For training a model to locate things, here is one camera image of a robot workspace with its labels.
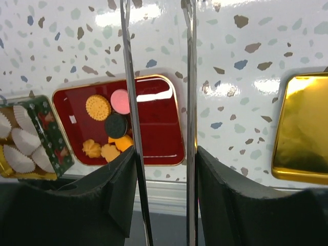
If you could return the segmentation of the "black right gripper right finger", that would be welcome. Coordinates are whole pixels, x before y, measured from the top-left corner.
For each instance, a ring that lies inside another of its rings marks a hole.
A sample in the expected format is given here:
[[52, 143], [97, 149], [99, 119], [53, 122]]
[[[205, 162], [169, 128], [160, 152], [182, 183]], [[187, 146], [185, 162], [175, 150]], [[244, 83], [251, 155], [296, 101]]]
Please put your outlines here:
[[206, 245], [327, 245], [327, 189], [261, 185], [202, 147], [196, 162]]

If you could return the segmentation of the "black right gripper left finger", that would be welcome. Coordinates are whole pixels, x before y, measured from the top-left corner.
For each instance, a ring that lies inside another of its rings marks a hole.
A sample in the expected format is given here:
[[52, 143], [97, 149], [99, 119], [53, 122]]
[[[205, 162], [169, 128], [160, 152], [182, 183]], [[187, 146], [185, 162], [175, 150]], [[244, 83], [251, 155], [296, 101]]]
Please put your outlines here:
[[135, 190], [133, 148], [56, 191], [3, 182], [1, 245], [124, 245]]

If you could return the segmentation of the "yellow flower cookie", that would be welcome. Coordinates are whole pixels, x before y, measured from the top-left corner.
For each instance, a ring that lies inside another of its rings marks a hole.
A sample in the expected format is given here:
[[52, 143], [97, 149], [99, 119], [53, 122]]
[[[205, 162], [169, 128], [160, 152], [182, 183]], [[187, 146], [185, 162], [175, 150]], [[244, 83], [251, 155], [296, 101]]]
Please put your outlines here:
[[117, 158], [121, 152], [116, 148], [115, 145], [105, 144], [101, 148], [101, 156], [106, 160], [107, 163]]

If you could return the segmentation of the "yellow swirl cookie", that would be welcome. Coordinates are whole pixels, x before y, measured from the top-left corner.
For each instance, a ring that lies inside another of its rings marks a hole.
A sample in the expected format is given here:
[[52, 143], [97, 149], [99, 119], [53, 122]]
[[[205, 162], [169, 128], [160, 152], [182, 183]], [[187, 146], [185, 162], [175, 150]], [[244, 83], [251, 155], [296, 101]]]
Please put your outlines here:
[[88, 139], [83, 142], [82, 151], [90, 158], [99, 158], [101, 156], [101, 145], [93, 139]]

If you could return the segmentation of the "orange leaf cookie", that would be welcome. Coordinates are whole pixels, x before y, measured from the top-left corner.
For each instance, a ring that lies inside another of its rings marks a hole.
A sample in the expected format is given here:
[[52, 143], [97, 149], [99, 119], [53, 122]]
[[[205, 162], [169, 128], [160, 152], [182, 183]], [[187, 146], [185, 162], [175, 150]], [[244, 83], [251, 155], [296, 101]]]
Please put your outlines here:
[[108, 137], [108, 143], [109, 144], [115, 144], [116, 148], [120, 150], [121, 152], [124, 152], [126, 149], [128, 149], [130, 146], [133, 145], [133, 139], [129, 135], [124, 135], [121, 138], [111, 138]]

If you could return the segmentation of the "black sandwich cookie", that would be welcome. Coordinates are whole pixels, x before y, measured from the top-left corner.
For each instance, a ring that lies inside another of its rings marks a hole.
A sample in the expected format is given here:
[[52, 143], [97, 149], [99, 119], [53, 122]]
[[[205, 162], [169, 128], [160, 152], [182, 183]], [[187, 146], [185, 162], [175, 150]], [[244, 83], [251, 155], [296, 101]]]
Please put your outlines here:
[[119, 139], [128, 130], [126, 118], [118, 113], [110, 114], [105, 120], [105, 132], [110, 138]]

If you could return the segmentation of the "round yellow biscuit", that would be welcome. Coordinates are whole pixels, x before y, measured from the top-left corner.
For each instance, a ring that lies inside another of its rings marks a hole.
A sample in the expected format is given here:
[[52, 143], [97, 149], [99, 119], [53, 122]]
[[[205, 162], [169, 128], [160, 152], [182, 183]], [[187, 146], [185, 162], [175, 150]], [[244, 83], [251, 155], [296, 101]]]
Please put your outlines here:
[[101, 95], [91, 95], [86, 100], [86, 111], [96, 121], [104, 121], [111, 114], [108, 100]]

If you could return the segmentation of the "pink round cookie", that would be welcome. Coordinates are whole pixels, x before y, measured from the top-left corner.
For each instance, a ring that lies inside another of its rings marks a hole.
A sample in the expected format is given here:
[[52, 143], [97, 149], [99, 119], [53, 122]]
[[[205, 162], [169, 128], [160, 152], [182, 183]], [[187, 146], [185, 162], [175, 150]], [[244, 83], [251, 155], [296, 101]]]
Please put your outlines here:
[[112, 108], [117, 113], [122, 115], [127, 115], [130, 113], [129, 96], [127, 90], [115, 90], [110, 97], [110, 103]]

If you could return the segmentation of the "silver metal tongs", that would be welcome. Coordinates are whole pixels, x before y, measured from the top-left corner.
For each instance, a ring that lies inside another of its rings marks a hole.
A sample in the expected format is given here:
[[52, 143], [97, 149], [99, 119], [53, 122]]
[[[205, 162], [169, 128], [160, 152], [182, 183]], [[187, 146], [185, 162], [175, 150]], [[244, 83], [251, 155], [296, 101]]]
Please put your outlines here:
[[[198, 244], [198, 195], [197, 195], [197, 17], [196, 1], [181, 1], [187, 25], [188, 44], [188, 116], [187, 116], [187, 245]], [[135, 77], [129, 33], [130, 1], [120, 1], [122, 41], [127, 89], [132, 117], [134, 156], [139, 186], [143, 226], [147, 245], [153, 245], [149, 213], [144, 156], [140, 133], [139, 113], [135, 88]]]

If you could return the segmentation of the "white paper cupcake liner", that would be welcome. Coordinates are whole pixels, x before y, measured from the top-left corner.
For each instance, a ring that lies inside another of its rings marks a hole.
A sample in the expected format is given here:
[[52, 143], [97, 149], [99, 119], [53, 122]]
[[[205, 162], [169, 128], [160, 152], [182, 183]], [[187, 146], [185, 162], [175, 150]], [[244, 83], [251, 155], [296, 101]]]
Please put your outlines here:
[[12, 139], [16, 147], [26, 156], [31, 155], [40, 145], [40, 139], [20, 128], [13, 128]]
[[13, 106], [14, 117], [18, 125], [28, 133], [38, 136], [37, 130], [28, 114], [28, 111], [20, 105]]
[[10, 135], [12, 126], [9, 119], [0, 113], [0, 138], [7, 138]]
[[55, 173], [52, 163], [43, 146], [39, 146], [31, 155], [31, 158], [43, 171], [48, 173]]
[[6, 162], [17, 173], [30, 173], [35, 170], [34, 161], [24, 155], [17, 148], [10, 145], [3, 146], [3, 153]]

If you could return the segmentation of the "green christmas cookie tin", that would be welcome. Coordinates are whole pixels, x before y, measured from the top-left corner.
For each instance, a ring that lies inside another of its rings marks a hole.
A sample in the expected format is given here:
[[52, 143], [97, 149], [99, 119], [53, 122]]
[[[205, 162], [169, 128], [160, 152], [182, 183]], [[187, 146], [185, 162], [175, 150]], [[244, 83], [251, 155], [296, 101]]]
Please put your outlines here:
[[17, 148], [10, 132], [10, 135], [7, 138], [1, 138], [1, 176], [4, 178], [22, 179], [58, 179], [74, 164], [74, 160], [71, 156], [70, 150], [63, 136], [62, 129], [57, 122], [56, 115], [48, 97], [39, 95], [35, 96], [34, 98], [1, 98], [1, 113], [3, 113], [9, 119], [12, 129], [22, 129], [14, 117], [13, 106], [15, 105], [23, 106], [28, 111], [28, 114], [37, 130], [37, 137], [41, 142], [40, 146], [43, 146], [46, 150], [55, 173], [48, 173], [43, 171], [36, 165], [36, 163], [35, 170], [33, 172], [15, 172], [6, 162], [3, 153], [4, 145], [10, 145]]

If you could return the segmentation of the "red lacquer tray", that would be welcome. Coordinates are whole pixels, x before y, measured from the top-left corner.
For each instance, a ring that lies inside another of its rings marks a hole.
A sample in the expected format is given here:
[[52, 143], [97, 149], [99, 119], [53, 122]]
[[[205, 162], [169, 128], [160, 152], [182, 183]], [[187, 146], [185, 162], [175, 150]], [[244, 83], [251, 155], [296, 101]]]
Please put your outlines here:
[[[185, 158], [176, 92], [165, 76], [155, 74], [138, 77], [136, 95], [144, 163], [149, 166], [174, 166]], [[90, 158], [83, 152], [83, 143], [92, 139], [108, 144], [105, 122], [92, 119], [86, 101], [92, 95], [110, 100], [113, 92], [127, 89], [125, 79], [64, 87], [52, 96], [56, 114], [76, 159], [88, 166], [105, 165], [103, 157]]]

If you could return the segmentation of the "aluminium table frame rail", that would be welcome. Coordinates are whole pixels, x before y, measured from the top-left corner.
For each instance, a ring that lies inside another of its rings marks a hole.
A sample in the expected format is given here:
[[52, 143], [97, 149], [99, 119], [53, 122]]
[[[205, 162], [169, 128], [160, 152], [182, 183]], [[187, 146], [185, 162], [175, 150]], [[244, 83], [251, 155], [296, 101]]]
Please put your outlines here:
[[[64, 174], [60, 179], [56, 180], [55, 182], [64, 179], [68, 179], [69, 181], [79, 180], [83, 177], [84, 176], [82, 175]], [[18, 180], [16, 178], [4, 178], [1, 176], [1, 182], [18, 182]], [[295, 193], [306, 188], [327, 189], [327, 186], [307, 186], [303, 188], [296, 188], [289, 184], [287, 187], [270, 188], [287, 193]], [[185, 216], [187, 208], [186, 189], [187, 185], [185, 182], [147, 180], [148, 202], [150, 212], [158, 214]], [[138, 185], [136, 187], [135, 193], [134, 210], [141, 211]]]

